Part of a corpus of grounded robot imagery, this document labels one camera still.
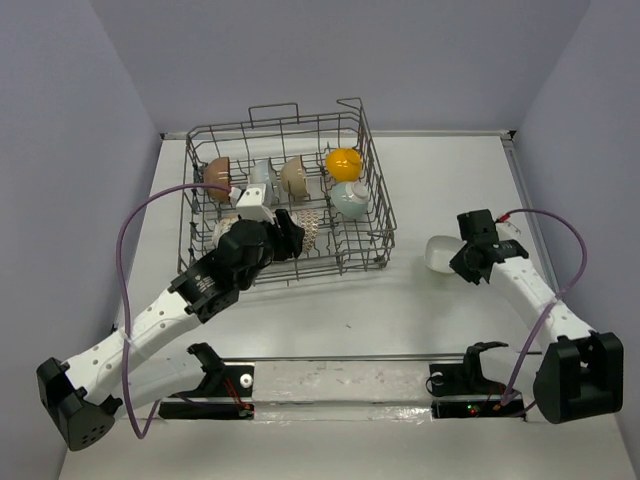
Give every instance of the white wall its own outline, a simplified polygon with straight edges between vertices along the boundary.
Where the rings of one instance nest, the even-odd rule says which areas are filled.
[[[361,96],[378,129],[517,128],[589,0],[91,0],[160,131]]]
[[[593,0],[516,135],[537,207],[575,223],[589,247],[584,279],[569,297],[578,314],[625,344],[619,424],[640,473],[640,2]],[[545,223],[559,280],[578,266],[575,241]]]
[[[86,0],[0,2],[0,72],[0,478],[46,480],[65,446],[35,369],[108,332],[159,137]]]

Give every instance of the metal wire basket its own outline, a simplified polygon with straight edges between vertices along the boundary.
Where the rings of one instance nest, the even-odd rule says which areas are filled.
[[[378,161],[371,130],[359,98],[340,99],[334,113],[300,115],[297,103],[249,108],[249,120],[196,127],[187,134],[183,182],[203,182],[203,169],[218,157],[230,158],[231,185],[244,187],[256,162],[270,159],[278,172],[287,160],[301,156],[309,195],[294,198],[280,189],[272,208],[290,213],[313,210],[318,217],[314,247],[298,259],[273,263],[257,284],[342,275],[387,265],[395,246],[396,220]],[[257,112],[287,109],[284,116],[257,119]],[[331,203],[336,181],[325,167],[325,157],[336,148],[355,148],[362,158],[359,180],[369,188],[368,211],[359,220],[344,217]],[[180,219],[178,271],[182,272],[212,248],[214,226],[232,217],[230,204],[209,198],[203,189],[184,191]]]

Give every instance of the white table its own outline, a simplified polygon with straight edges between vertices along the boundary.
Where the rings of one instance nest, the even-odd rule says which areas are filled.
[[[457,214],[522,205],[500,139],[381,136],[375,142],[398,221],[386,269],[257,287],[162,354],[195,342],[208,342],[223,357],[460,353],[480,340],[521,344],[526,329],[490,287],[435,274],[422,262],[429,237],[458,234]],[[183,161],[184,143],[165,141],[152,192],[180,183]],[[179,195],[147,209],[129,283],[134,314],[176,275],[179,214]],[[527,222],[513,221],[539,265]],[[144,442],[119,422],[95,446],[69,454],[61,479],[633,478],[613,416],[563,426],[431,422],[420,415],[406,422],[328,418],[156,420]]]

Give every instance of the white bowl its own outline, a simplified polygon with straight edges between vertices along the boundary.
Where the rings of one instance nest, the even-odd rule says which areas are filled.
[[[369,208],[369,189],[362,182],[342,182],[331,189],[331,202],[342,215],[357,220]]]

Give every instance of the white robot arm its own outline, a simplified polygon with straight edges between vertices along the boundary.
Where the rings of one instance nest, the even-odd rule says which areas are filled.
[[[569,310],[540,277],[524,248],[516,240],[500,240],[491,212],[465,213],[458,223],[462,248],[448,256],[439,251],[427,264],[450,258],[450,268],[468,282],[484,279],[512,305],[531,334],[521,352],[499,342],[469,347],[463,364],[438,379],[434,394],[487,393],[498,386],[507,390],[504,404],[515,389],[533,397],[551,423],[620,410],[620,340],[613,333],[595,332]],[[526,355],[534,337],[542,356]]]
[[[205,354],[214,357],[212,364],[203,364],[198,355],[195,361],[189,357],[151,360],[164,370],[145,368],[145,376],[127,378],[162,347],[236,303],[240,291],[247,290],[272,261],[300,255],[304,229],[286,210],[272,213],[264,207],[264,190],[264,185],[247,187],[236,206],[242,219],[218,239],[216,249],[174,279],[136,317],[129,337],[120,328],[65,362],[50,358],[38,367],[41,402],[71,450],[95,443],[124,413],[120,398],[124,380],[135,408],[193,390],[206,375],[217,374],[223,366],[211,350]],[[128,356],[123,355],[126,344]]]

